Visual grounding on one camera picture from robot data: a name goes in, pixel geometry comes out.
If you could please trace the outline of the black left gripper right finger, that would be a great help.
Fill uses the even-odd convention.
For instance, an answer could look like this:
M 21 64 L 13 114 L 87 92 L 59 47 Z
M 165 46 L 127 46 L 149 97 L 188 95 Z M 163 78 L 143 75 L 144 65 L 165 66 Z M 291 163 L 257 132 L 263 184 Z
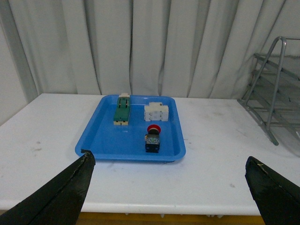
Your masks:
M 300 187 L 250 156 L 245 178 L 266 225 L 300 223 Z

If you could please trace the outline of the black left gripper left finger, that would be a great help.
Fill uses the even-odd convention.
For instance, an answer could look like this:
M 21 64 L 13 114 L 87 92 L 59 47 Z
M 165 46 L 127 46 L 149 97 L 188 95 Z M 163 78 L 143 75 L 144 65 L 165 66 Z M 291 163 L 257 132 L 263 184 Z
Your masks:
M 82 156 L 0 217 L 2 225 L 74 225 L 85 201 L 95 158 Z

